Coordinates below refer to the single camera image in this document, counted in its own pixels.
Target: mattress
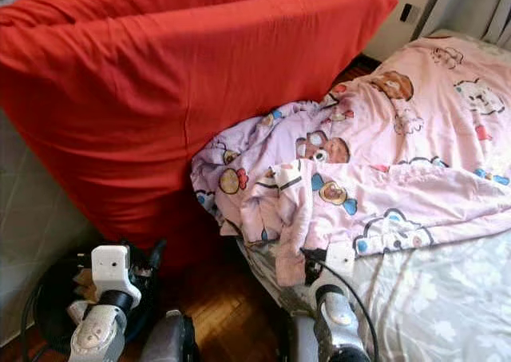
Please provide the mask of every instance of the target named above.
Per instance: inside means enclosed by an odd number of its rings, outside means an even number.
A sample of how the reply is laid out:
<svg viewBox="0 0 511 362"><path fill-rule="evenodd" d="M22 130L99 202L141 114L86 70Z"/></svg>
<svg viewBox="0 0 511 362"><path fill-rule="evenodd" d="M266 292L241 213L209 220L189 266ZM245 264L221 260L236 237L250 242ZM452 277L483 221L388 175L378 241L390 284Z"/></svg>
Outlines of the mattress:
<svg viewBox="0 0 511 362"><path fill-rule="evenodd" d="M511 54L441 30L511 64ZM308 287L283 288L275 276L277 242L239 247L252 272L288 312L311 310ZM511 360L511 232L432 248L361 257L351 281L392 361ZM370 344L362 313L359 333Z"/></svg>

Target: cartoon bear print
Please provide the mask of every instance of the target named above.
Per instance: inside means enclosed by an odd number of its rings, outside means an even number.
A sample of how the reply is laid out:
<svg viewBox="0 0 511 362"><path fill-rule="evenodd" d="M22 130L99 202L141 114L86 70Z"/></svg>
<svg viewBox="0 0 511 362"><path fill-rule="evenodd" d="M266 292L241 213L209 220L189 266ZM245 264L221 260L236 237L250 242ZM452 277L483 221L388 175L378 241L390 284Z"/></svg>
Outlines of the cartoon bear print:
<svg viewBox="0 0 511 362"><path fill-rule="evenodd" d="M395 70L377 75L370 83L391 100L409 101L414 95L412 81Z"/></svg>
<svg viewBox="0 0 511 362"><path fill-rule="evenodd" d="M322 130L307 133L307 138L296 140L296 158L306 158L315 162L342 164L350 160L350 150L339 137L330 140Z"/></svg>
<svg viewBox="0 0 511 362"><path fill-rule="evenodd" d="M451 47L433 48L431 50L431 57L435 64L444 66L447 69L454 69L457 65L463 61L463 54Z"/></svg>
<svg viewBox="0 0 511 362"><path fill-rule="evenodd" d="M473 112L489 115L500 113L505 108L504 102L480 78L475 81L461 81L454 85L454 88Z"/></svg>

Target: red cover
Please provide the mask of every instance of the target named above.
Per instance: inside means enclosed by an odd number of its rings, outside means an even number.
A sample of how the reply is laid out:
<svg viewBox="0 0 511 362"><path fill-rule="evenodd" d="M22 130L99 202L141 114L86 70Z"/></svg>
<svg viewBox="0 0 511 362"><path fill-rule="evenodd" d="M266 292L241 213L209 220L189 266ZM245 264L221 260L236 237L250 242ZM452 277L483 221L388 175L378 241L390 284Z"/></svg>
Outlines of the red cover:
<svg viewBox="0 0 511 362"><path fill-rule="evenodd" d="M0 8L1 103L106 237L168 237L174 270L215 237L189 186L193 154L238 121L320 99L396 4L88 1ZM229 3L197 7L217 2Z"/></svg>

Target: white wall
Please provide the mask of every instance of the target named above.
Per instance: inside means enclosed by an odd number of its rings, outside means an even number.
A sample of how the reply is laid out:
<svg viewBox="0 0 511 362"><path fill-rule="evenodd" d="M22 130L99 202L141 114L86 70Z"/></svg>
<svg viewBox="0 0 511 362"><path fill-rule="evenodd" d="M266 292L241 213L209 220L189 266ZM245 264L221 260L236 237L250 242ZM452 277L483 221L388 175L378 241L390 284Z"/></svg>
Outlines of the white wall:
<svg viewBox="0 0 511 362"><path fill-rule="evenodd" d="M403 7L407 2L421 9L413 23L399 21ZM396 5L389 18L382 24L378 33L369 41L363 53L383 61L409 42L427 2L428 0L399 0L399 4Z"/></svg>
<svg viewBox="0 0 511 362"><path fill-rule="evenodd" d="M60 256L96 234L0 110L0 345Z"/></svg>

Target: pink blanket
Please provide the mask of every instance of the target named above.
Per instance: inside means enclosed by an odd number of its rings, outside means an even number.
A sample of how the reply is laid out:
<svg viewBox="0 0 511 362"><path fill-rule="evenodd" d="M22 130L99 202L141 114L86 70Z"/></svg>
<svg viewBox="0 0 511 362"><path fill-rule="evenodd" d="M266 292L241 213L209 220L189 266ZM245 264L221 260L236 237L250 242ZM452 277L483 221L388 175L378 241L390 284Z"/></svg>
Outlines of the pink blanket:
<svg viewBox="0 0 511 362"><path fill-rule="evenodd" d="M509 83L471 42L412 42L320 104L222 132L193 159L197 198L222 234L280 240L280 284L304 281L300 248L360 257L510 229Z"/></svg>

